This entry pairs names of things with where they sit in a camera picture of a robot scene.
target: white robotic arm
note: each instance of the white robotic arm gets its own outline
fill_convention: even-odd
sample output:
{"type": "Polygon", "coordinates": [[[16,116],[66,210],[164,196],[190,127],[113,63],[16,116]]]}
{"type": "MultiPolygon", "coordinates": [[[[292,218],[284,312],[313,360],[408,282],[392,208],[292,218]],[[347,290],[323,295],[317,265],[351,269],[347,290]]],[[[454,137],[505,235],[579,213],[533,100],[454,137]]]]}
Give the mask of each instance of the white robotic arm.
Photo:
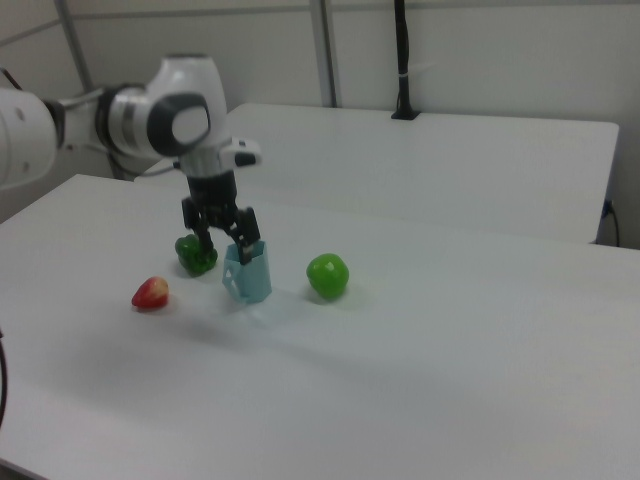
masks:
{"type": "Polygon", "coordinates": [[[223,229],[245,264],[260,234],[253,210],[235,205],[233,170],[261,163],[261,153],[255,142],[231,137],[226,114],[218,70],[202,55],[165,57],[146,86],[125,84],[67,100],[0,89],[0,188],[43,176],[56,151],[69,146],[178,157],[191,192],[183,201],[186,227],[205,251],[213,249],[208,228],[223,229]]]}

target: strawberry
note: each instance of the strawberry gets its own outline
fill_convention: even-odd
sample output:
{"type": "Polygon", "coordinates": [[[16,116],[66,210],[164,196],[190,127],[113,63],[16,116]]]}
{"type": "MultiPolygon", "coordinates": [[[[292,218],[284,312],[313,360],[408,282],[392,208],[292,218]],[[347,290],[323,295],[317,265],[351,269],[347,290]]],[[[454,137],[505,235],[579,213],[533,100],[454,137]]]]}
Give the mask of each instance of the strawberry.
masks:
{"type": "Polygon", "coordinates": [[[160,308],[169,301],[169,284],[162,277],[151,277],[140,285],[131,299],[131,304],[138,308],[160,308]]]}

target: black cable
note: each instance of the black cable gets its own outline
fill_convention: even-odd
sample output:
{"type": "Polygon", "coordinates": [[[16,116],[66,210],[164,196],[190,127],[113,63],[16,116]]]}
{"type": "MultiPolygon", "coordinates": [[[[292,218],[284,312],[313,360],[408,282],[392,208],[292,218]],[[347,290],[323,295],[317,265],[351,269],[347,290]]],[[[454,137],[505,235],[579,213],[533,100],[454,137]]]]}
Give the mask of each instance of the black cable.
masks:
{"type": "Polygon", "coordinates": [[[8,377],[7,377],[7,359],[4,356],[4,348],[2,348],[2,332],[0,332],[0,375],[2,376],[2,394],[0,395],[0,427],[4,420],[4,411],[7,408],[8,393],[8,377]]]}
{"type": "Polygon", "coordinates": [[[175,161],[173,162],[172,166],[163,168],[161,170],[156,170],[155,172],[136,172],[135,170],[129,170],[128,168],[123,166],[118,160],[116,160],[116,157],[113,153],[107,152],[107,156],[109,157],[109,161],[113,163],[118,170],[122,170],[127,175],[133,175],[134,177],[155,177],[164,173],[172,172],[173,170],[180,169],[180,162],[175,161]]]}
{"type": "Polygon", "coordinates": [[[616,215],[616,211],[613,208],[613,204],[609,205],[609,211],[611,215],[613,215],[613,223],[616,226],[616,247],[620,246],[620,228],[618,227],[618,215],[616,215]]]}

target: table surface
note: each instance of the table surface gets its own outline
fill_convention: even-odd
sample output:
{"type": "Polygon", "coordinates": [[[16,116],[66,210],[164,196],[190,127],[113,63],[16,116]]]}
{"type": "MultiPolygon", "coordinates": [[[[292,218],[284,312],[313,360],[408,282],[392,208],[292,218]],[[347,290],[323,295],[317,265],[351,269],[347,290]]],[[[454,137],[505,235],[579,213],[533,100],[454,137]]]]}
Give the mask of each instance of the table surface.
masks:
{"type": "Polygon", "coordinates": [[[179,267],[182,194],[77,176],[0,225],[0,457],[51,480],[640,471],[637,252],[261,204],[274,291],[243,307],[220,265],[179,267]],[[325,251],[351,271],[332,303],[305,278],[325,251]],[[138,313],[152,275],[170,304],[138,313]]]}
{"type": "MultiPolygon", "coordinates": [[[[258,202],[578,243],[596,238],[618,136],[611,123],[255,104],[228,122],[262,148],[262,166],[236,173],[258,202]]],[[[187,190],[180,172],[136,182],[187,190]]]]}

